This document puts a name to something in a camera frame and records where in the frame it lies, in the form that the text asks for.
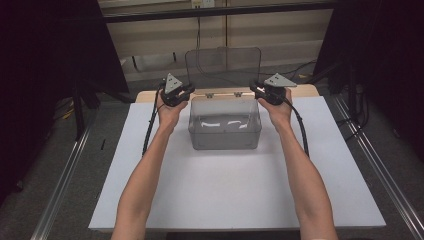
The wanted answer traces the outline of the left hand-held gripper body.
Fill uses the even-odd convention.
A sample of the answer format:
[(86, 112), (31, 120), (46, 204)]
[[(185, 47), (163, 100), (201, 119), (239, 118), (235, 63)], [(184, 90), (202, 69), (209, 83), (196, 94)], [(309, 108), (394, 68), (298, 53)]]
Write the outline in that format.
[(179, 95), (184, 92), (183, 83), (169, 73), (165, 79), (165, 86), (161, 92), (161, 99), (163, 102), (170, 107), (175, 107), (180, 104), (182, 101), (179, 98)]

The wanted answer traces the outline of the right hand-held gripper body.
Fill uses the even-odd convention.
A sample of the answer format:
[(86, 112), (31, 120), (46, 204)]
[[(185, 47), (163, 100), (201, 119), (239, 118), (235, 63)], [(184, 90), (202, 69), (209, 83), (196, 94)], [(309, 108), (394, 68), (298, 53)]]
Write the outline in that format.
[(282, 104), (286, 97), (286, 88), (297, 86), (296, 83), (279, 73), (265, 79), (262, 83), (264, 84), (262, 92), (266, 94), (265, 100), (272, 105)]

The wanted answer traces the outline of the clear grey box lid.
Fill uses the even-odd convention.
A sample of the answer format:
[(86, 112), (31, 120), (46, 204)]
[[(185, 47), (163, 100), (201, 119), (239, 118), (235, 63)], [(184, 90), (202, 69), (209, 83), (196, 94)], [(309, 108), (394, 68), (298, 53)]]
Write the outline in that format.
[(258, 82), (261, 50), (257, 47), (194, 49), (185, 54), (187, 80), (197, 95), (250, 92)]

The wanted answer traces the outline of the clear grey plastic storage box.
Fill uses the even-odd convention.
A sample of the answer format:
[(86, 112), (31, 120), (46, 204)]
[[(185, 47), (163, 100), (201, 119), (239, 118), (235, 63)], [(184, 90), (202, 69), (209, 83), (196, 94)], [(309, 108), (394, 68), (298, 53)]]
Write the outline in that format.
[(188, 131), (196, 150), (256, 149), (262, 130), (252, 96), (194, 97)]

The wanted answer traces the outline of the person's left hand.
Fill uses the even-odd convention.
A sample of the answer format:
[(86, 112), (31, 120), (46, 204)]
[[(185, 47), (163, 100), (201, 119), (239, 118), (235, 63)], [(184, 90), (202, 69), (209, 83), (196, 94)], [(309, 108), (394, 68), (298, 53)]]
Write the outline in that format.
[(173, 130), (179, 121), (181, 111), (188, 105), (183, 101), (175, 107), (167, 106), (161, 98), (157, 100), (157, 112), (159, 114), (159, 125), (161, 128)]

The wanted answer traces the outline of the person's right hand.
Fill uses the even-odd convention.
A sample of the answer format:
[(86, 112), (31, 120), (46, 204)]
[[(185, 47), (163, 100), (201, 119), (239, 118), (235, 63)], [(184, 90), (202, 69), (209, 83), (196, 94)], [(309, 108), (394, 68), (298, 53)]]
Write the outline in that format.
[(259, 98), (258, 102), (268, 111), (270, 120), (279, 133), (291, 128), (291, 108), (286, 103), (272, 105), (263, 98)]

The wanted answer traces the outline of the wooden table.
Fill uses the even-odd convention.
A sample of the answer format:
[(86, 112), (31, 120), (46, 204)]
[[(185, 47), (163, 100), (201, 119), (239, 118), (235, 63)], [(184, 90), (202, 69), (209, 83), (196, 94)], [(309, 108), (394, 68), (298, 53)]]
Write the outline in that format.
[[(290, 87), (292, 97), (316, 97), (319, 95), (317, 88), (312, 84), (300, 84), (296, 87)], [(149, 103), (155, 99), (156, 91), (142, 91), (139, 92), (135, 102), (136, 103)], [(236, 87), (236, 88), (210, 88), (210, 89), (196, 89), (191, 95), (190, 99), (201, 97), (208, 98), (222, 98), (229, 99), (231, 97), (242, 97), (253, 99), (255, 93), (249, 87)]]

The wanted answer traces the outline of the beige counter cabinet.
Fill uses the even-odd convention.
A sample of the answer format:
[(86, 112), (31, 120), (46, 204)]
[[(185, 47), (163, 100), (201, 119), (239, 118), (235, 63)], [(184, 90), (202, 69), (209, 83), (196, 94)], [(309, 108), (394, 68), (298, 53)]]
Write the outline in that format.
[[(191, 0), (98, 0), (104, 15), (190, 10)], [(274, 46), (320, 41), (332, 11), (306, 10), (234, 16), (190, 17), (107, 25), (120, 57), (168, 54), (220, 46)]]

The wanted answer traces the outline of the dark curtain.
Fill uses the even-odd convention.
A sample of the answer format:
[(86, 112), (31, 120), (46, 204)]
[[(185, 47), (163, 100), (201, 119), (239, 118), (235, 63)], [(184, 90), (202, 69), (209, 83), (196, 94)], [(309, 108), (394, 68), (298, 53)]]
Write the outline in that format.
[(0, 0), (0, 205), (23, 179), (56, 103), (126, 93), (98, 0)]
[(335, 0), (314, 69), (365, 87), (424, 161), (424, 0)]

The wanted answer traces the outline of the white wall outlet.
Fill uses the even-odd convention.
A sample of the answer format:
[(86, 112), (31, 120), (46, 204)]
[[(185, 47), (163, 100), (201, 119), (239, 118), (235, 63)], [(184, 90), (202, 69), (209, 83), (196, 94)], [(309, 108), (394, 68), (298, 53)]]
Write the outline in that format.
[(193, 9), (198, 8), (213, 8), (215, 6), (215, 0), (191, 0)]

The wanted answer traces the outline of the aluminium floor rail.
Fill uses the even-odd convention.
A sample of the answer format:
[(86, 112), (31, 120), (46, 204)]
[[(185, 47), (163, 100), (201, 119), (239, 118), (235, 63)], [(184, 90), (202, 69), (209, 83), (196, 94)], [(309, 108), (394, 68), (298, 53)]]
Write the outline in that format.
[(424, 223), (419, 217), (417, 211), (397, 185), (395, 179), (383, 163), (383, 160), (376, 152), (366, 134), (363, 132), (363, 129), (353, 120), (350, 120), (347, 103), (341, 96), (336, 96), (334, 98), (334, 102), (343, 118), (347, 121), (347, 125), (349, 126), (353, 137), (365, 154), (368, 162), (384, 186), (387, 194), (395, 205), (412, 236), (415, 240), (424, 240)]
[(94, 125), (97, 115), (97, 110), (89, 111), (87, 125), (83, 129), (81, 137), (75, 142), (73, 146), (73, 149), (66, 162), (66, 165), (60, 175), (60, 178), (54, 188), (54, 191), (48, 201), (47, 206), (42, 212), (42, 215), (30, 240), (48, 240), (48, 236), (51, 232), (57, 214), (61, 208), (67, 189), (70, 185), (79, 159), (83, 153), (86, 142), (90, 136), (91, 129)]

